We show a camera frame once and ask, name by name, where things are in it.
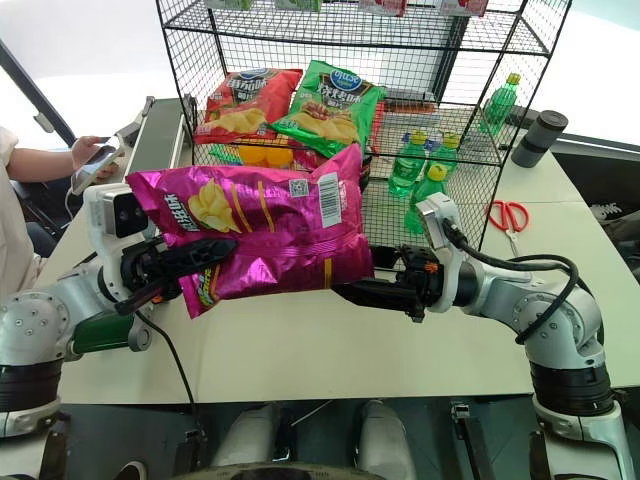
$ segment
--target floor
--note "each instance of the floor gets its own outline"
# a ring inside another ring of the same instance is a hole
[[[640,392],[634,391],[640,405]],[[385,401],[404,422],[420,479],[466,480],[473,478],[464,444],[451,427],[449,399],[401,398]],[[323,401],[283,402],[297,419]],[[525,480],[528,472],[529,433],[536,421],[527,396],[468,401],[481,420],[489,456],[497,479]],[[349,465],[352,458],[352,425],[363,400],[337,400],[298,424],[297,459],[308,463]],[[201,411],[215,449],[237,415],[250,404],[203,405]],[[110,480],[127,461],[144,461],[151,480],[170,478],[176,447],[193,428],[191,417],[165,409],[65,405],[72,416],[69,429],[68,480]],[[640,432],[628,428],[631,450],[640,471]]]

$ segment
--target qr code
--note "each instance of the qr code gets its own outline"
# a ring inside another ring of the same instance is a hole
[[[293,198],[309,195],[309,183],[304,178],[289,180],[289,193]]]

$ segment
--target barcode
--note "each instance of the barcode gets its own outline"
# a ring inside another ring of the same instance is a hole
[[[322,228],[328,228],[342,222],[340,206],[340,190],[338,189],[338,174],[327,173],[318,180],[320,195],[320,213],[322,214]]]

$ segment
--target purple chip bag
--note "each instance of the purple chip bag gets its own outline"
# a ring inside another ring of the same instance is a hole
[[[191,318],[220,299],[330,288],[373,276],[358,145],[311,173],[260,167],[137,172],[127,181],[169,247],[233,238],[212,269],[180,279]]]

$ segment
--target sneaker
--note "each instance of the sneaker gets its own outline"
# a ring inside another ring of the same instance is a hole
[[[114,480],[147,480],[147,467],[140,462],[129,462]]]
[[[620,202],[597,203],[589,208],[591,208],[591,213],[593,213],[600,225],[607,225],[638,210],[637,206],[633,207]]]

